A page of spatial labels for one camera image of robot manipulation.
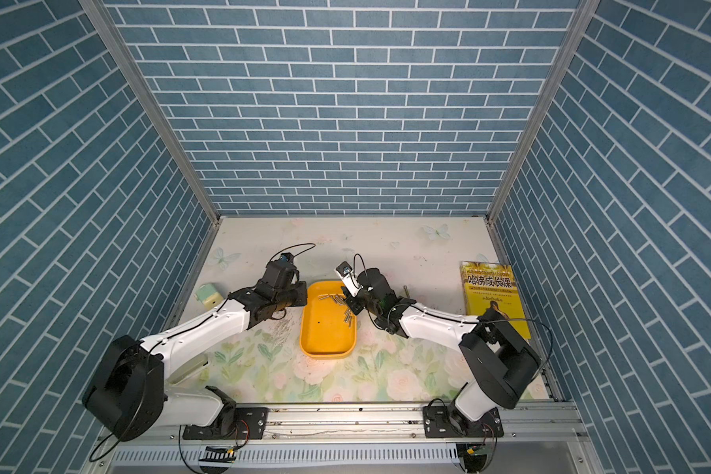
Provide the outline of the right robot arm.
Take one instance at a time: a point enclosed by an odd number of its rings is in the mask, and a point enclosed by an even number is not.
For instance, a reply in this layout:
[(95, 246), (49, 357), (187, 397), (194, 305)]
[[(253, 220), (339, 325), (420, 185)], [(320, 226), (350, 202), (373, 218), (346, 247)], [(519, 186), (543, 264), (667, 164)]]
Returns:
[(404, 339), (427, 340), (462, 355), (473, 375), (446, 408), (446, 422), (460, 436), (480, 436), (483, 417), (513, 409), (542, 361), (538, 353), (491, 303), (480, 316), (454, 315), (400, 297), (377, 268), (357, 273), (348, 263), (337, 266), (347, 306), (373, 316), (379, 330)]

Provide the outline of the floral table mat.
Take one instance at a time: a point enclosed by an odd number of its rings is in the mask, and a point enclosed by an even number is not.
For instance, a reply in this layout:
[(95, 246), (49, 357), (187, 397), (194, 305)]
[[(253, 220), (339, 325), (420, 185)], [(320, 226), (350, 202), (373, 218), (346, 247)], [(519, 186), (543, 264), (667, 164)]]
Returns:
[[(378, 268), (391, 288), (434, 309), (462, 314), (460, 267), (498, 258), (481, 218), (227, 218), (199, 284), (221, 294), (252, 286), (272, 254), (288, 249), (306, 282), (334, 280), (337, 266)], [(241, 403), (409, 402), (452, 399), (472, 379), (460, 353), (376, 329), (357, 318), (357, 345), (343, 359), (312, 359), (299, 345), (301, 312), (288, 310), (207, 351), (189, 387), (213, 385)]]

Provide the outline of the yellow book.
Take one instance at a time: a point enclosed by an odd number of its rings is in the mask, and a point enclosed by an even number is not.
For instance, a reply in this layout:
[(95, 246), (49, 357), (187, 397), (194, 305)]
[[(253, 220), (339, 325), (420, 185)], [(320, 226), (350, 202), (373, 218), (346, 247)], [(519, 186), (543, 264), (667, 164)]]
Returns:
[(462, 262), (460, 276), (467, 315), (481, 316), (495, 303), (525, 340), (531, 339), (529, 324), (511, 266)]

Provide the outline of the pile of metal screws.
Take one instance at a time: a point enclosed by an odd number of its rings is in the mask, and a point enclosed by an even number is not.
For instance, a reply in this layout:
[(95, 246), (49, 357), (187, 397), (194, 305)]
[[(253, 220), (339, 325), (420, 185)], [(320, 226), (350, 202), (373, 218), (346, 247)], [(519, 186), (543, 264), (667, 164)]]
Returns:
[(318, 299), (320, 301), (328, 301), (328, 302), (333, 302), (335, 303), (338, 307), (343, 308), (344, 312), (344, 322), (351, 327), (353, 324), (353, 319), (355, 315), (353, 314), (350, 306), (347, 304), (347, 300), (341, 295), (341, 294), (324, 294), (322, 296), (319, 296)]

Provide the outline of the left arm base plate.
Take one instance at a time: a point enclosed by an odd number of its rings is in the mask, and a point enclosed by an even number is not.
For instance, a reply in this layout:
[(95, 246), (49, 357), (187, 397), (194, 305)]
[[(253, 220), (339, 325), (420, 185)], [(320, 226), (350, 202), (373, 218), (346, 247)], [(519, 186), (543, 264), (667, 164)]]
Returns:
[(207, 427), (185, 426), (184, 440), (260, 440), (264, 436), (269, 409), (240, 406), (223, 410)]

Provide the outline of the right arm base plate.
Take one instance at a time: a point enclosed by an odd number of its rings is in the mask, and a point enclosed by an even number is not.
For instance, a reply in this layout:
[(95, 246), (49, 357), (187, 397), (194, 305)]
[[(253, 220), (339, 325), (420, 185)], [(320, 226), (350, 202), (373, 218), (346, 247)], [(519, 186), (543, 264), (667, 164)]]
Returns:
[(423, 408), (424, 431), (427, 438), (503, 438), (504, 429), (497, 408), (479, 420), (470, 421), (456, 408), (427, 405)]

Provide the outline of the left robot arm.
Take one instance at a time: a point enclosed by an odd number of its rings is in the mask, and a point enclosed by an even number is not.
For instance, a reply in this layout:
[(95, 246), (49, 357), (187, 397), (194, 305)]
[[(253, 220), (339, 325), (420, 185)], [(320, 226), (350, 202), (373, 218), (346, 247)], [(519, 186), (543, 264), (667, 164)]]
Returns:
[(292, 254), (268, 262), (250, 288), (232, 292), (207, 313), (159, 334), (124, 335), (105, 351), (83, 406), (121, 442), (157, 427), (183, 426), (197, 440), (233, 436), (235, 401), (215, 386), (185, 389), (179, 382), (207, 365), (211, 347), (254, 328), (289, 307), (307, 303)]

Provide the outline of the small green white box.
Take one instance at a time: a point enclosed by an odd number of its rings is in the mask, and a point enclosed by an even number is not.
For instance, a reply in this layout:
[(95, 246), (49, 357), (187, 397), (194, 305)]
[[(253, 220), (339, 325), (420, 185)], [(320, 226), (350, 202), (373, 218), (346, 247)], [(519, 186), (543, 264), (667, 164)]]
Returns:
[(224, 300), (224, 296), (214, 284), (202, 284), (199, 286), (195, 291), (195, 297), (207, 309), (219, 306)]

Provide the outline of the aluminium mounting rail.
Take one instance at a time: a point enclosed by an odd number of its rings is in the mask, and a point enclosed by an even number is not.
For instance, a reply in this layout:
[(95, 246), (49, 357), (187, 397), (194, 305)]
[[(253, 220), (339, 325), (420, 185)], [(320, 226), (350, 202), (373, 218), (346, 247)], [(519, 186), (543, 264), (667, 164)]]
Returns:
[[(429, 442), (423, 402), (269, 404), (264, 424), (252, 422), (260, 444), (376, 444)], [(503, 442), (586, 442), (587, 429), (571, 402), (525, 401), (501, 409)]]

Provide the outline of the yellow plastic storage box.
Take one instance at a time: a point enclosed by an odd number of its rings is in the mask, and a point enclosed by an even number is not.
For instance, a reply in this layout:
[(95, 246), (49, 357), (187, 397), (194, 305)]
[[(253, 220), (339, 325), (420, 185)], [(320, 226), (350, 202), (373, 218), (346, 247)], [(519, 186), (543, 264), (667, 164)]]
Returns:
[(304, 355), (312, 359), (345, 359), (357, 345), (357, 317), (354, 317), (349, 327), (344, 322), (343, 308), (333, 302), (318, 299), (330, 293), (343, 295), (341, 284), (335, 280), (325, 280), (308, 288), (299, 345)]

